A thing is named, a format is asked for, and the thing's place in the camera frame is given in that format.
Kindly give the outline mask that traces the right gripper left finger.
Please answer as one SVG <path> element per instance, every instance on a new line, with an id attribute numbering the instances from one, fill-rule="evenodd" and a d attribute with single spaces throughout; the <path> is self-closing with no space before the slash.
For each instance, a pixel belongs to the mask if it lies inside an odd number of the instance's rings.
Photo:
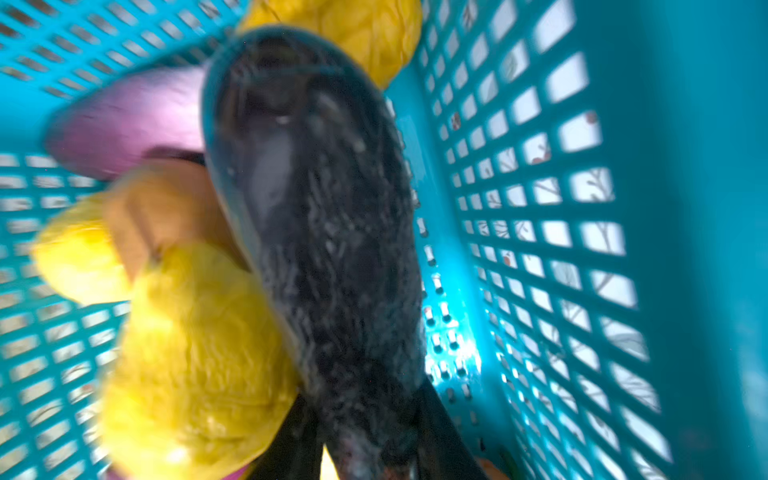
<path id="1" fill-rule="evenodd" d="M 323 445 L 319 421 L 299 395 L 267 450 L 245 473 L 248 480 L 318 480 Z"/>

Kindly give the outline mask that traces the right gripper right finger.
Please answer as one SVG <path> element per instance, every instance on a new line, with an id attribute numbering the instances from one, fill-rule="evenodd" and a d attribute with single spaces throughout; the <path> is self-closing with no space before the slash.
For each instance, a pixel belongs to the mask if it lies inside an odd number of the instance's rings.
<path id="1" fill-rule="evenodd" d="M 465 446 L 428 379 L 420 386 L 416 399 L 416 479 L 486 480 L 487 475 Z"/>

